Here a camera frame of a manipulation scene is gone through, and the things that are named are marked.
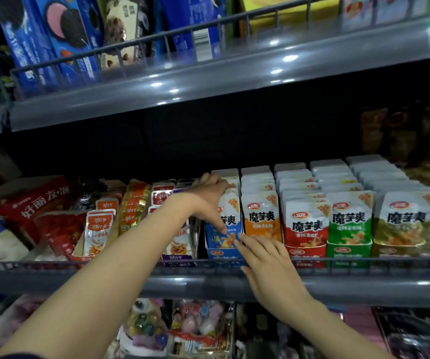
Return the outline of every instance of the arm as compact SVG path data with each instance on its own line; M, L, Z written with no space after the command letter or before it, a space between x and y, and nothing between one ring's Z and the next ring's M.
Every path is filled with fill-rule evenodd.
M264 237L235 241L249 267L242 267L257 300L279 320L300 332L328 359L393 359L386 351L338 319L313 299L278 241Z
M162 252L188 217L226 230L216 207L228 183L205 174L194 185L170 196L69 279L0 348L0 356L102 358Z

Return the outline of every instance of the finger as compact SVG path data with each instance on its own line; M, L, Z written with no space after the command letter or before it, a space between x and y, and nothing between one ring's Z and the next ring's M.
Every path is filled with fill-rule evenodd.
M255 268L259 263L260 260L257 258L256 255L253 254L252 251L250 251L247 247L245 247L242 242L239 240L234 240L233 244L235 245L236 249L240 252L240 254L243 256L245 261L247 261L248 265L252 268Z
M218 187L219 191L223 194L225 190L227 190L228 186L230 184L225 179L218 180L216 186Z
M278 258L280 254L278 253L278 249L276 249L275 245L273 244L273 239L268 239L266 237L260 237L260 236L254 236L253 237L258 243L260 243L263 248L270 254L270 256L273 256L275 258Z
M210 175L210 178L207 181L207 184L216 184L216 182L220 179L217 174Z
M238 237L260 261L266 261L269 258L270 255L266 249L253 237L242 234L239 234Z
M290 258L290 255L288 254L288 251L286 250L286 247L282 242L274 240L273 244L278 250L278 253L280 254L280 256L282 256L283 258L288 258L288 259Z
M253 270L250 267L242 266L241 270L243 273L245 273L245 276L247 276L248 283L250 284L251 290L253 291L253 294L255 297L260 297L260 290L258 288L257 279L255 277L255 274L253 273Z
M208 179L210 179L210 173L206 172L200 178L200 184L205 184L208 181Z
M212 224L214 228L222 234L227 234L228 230L225 223L223 223L222 218L220 218L220 213L217 209L211 209L204 214L204 220Z

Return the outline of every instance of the left hand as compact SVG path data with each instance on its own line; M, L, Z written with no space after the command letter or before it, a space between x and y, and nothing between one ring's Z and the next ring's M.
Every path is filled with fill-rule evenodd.
M200 180L194 181L192 187L179 194L190 194L194 217L212 224L222 234L227 234L226 225L218 212L218 202L227 187L228 182L220 179L217 174L205 173Z

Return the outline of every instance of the hand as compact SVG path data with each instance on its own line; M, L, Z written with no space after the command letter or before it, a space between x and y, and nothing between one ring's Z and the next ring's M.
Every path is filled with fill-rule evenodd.
M290 326L314 299L306 290L283 243L265 237L238 235L234 244L249 267L242 267L257 300Z
M220 233L227 234L226 225L218 212L218 203L227 187L228 182L217 174L205 173L200 180L194 181L192 187L179 194L190 194L194 217L212 224Z

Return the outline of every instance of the barcode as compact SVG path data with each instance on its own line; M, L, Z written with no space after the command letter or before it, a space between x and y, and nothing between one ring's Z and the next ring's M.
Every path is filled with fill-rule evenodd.
M213 58L208 29L194 31L194 44L197 61L203 62L204 60L210 60Z

